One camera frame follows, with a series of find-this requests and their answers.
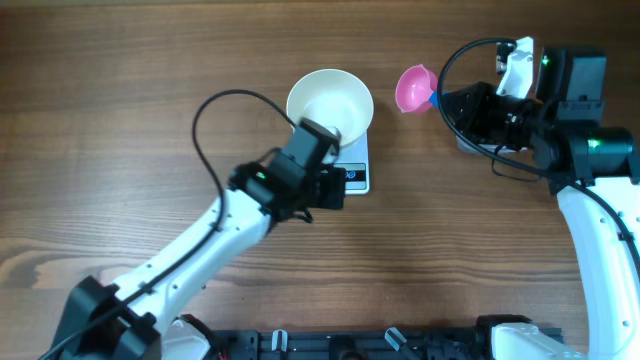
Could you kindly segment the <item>white digital kitchen scale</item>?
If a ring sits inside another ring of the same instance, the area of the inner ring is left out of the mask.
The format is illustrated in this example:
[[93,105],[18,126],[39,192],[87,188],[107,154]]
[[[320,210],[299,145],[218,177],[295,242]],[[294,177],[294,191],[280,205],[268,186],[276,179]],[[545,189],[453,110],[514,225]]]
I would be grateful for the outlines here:
[[345,194],[365,195],[370,191],[368,134],[364,133],[352,144],[342,148],[334,162],[345,170]]

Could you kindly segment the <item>pink scoop with blue handle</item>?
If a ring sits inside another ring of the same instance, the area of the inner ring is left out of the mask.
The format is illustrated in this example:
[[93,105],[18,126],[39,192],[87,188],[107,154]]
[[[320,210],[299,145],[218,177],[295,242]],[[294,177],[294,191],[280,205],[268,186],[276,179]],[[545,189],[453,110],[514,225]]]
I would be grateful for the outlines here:
[[402,113],[425,113],[438,107],[438,76],[424,65],[408,68],[397,82],[396,105]]

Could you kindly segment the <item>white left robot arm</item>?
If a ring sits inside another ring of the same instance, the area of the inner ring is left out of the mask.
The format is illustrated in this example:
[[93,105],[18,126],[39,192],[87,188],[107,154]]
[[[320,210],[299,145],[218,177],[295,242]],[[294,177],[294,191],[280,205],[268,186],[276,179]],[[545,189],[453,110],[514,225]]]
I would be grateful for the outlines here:
[[311,221],[312,208],[340,209],[345,171],[326,163],[342,131],[302,119],[271,161],[238,166],[227,188],[184,233],[138,268],[103,285],[76,285],[47,359],[203,359],[213,345],[181,318],[228,262],[280,222]]

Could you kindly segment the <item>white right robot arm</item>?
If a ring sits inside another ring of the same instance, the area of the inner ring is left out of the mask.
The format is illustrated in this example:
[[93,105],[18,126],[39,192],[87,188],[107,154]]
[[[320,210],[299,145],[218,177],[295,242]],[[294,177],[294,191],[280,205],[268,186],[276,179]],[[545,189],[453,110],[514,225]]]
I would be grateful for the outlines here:
[[446,125],[470,148],[501,160],[529,149],[526,170],[549,184],[569,227],[587,305],[591,359],[639,355],[639,148],[630,131],[602,125],[606,55],[597,48],[550,47],[536,80],[522,43],[499,38],[499,85],[438,87]]

